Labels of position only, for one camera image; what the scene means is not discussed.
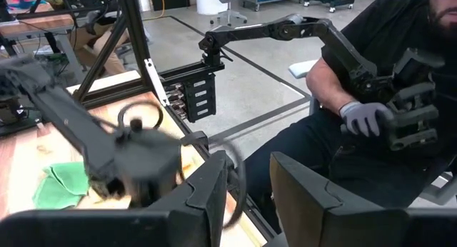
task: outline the beard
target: beard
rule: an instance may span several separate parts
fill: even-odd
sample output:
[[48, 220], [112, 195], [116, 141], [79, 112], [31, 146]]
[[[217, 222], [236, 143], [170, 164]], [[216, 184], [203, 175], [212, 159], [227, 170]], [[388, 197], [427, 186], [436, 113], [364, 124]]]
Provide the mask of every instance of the beard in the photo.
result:
[[457, 22], [451, 22], [447, 26], [441, 23], [443, 17], [451, 12], [457, 12], [457, 7], [448, 8], [438, 13], [433, 8], [433, 5], [431, 5], [428, 18], [431, 24], [431, 30], [435, 35], [451, 41], [452, 44], [457, 44]]

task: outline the floor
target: floor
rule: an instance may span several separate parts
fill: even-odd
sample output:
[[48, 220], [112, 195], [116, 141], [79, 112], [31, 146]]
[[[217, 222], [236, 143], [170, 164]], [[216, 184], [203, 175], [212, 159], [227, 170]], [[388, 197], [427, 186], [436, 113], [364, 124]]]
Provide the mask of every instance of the floor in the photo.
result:
[[[303, 4], [299, 4], [296, 0], [264, 4], [261, 5], [259, 12], [238, 5], [233, 5], [232, 9], [247, 16], [248, 24], [265, 23], [299, 13], [302, 16], [330, 19], [338, 29], [342, 29], [373, 1], [356, 0], [352, 9], [340, 7], [333, 14], [328, 12], [327, 6], [311, 3], [309, 7], [303, 7]], [[143, 14], [144, 18], [158, 15], [157, 12]], [[210, 16], [198, 15], [195, 6], [168, 10], [166, 16], [174, 16], [200, 32], [218, 26], [217, 22], [215, 25], [210, 25]], [[232, 24], [233, 26], [243, 25], [241, 20], [233, 21]], [[198, 48], [198, 42], [202, 40], [202, 36], [195, 31], [171, 18], [145, 21], [144, 25], [154, 41], [150, 45], [150, 52], [158, 71], [190, 64], [200, 59], [201, 51]], [[322, 46], [322, 42], [317, 38], [287, 42], [257, 39], [232, 42], [227, 45], [307, 93], [309, 90], [305, 81], [294, 79], [287, 68], [297, 62], [318, 59]], [[203, 130], [210, 137], [213, 142], [211, 151], [223, 148], [219, 144], [219, 138], [225, 136], [239, 149], [242, 157], [246, 158], [281, 129], [307, 116], [309, 102], [255, 124], [260, 120], [259, 116], [300, 100], [303, 96], [245, 61], [230, 54], [229, 56], [233, 62], [225, 61], [226, 69], [216, 73], [217, 114], [188, 125], [191, 130]], [[234, 128], [239, 124], [249, 124], [249, 127], [245, 126], [239, 131], [238, 127]], [[444, 181], [438, 179], [436, 183], [443, 184]], [[445, 207], [455, 205], [456, 202], [453, 199]], [[418, 198], [412, 206], [434, 207], [435, 205]]]

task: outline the yellow cable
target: yellow cable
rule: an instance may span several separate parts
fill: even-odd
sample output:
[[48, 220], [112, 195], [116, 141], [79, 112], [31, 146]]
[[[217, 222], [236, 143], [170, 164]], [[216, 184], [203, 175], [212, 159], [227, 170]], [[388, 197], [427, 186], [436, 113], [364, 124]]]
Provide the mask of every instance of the yellow cable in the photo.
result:
[[150, 21], [150, 20], [153, 20], [153, 19], [158, 19], [158, 18], [161, 18], [162, 16], [164, 16], [164, 14], [165, 14], [165, 0], [162, 0], [162, 14], [160, 14], [160, 16], [157, 16], [155, 18], [143, 19], [143, 21]]

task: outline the chair armrest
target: chair armrest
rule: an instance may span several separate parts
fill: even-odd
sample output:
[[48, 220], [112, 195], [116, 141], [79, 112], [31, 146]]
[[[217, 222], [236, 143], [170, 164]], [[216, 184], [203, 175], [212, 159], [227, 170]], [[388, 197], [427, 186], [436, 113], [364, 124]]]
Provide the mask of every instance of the chair armrest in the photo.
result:
[[313, 61], [304, 61], [292, 64], [289, 66], [288, 70], [291, 72], [292, 76], [296, 79], [301, 79], [306, 77], [311, 68], [316, 64], [318, 60]]

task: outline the black shirt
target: black shirt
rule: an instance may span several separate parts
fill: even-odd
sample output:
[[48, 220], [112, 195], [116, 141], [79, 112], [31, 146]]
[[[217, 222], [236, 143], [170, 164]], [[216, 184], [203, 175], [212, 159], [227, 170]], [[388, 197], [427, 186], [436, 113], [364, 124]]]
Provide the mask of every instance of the black shirt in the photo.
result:
[[[434, 104], [440, 113], [435, 122], [438, 143], [426, 148], [426, 153], [434, 156], [445, 147], [457, 149], [457, 55], [455, 47], [430, 30], [428, 3], [429, 0], [376, 0], [342, 33], [362, 56], [377, 65], [378, 71], [391, 69], [408, 47], [439, 54], [446, 60], [443, 68], [432, 73], [437, 93]], [[326, 46], [322, 57], [343, 87], [347, 86], [347, 70]]]

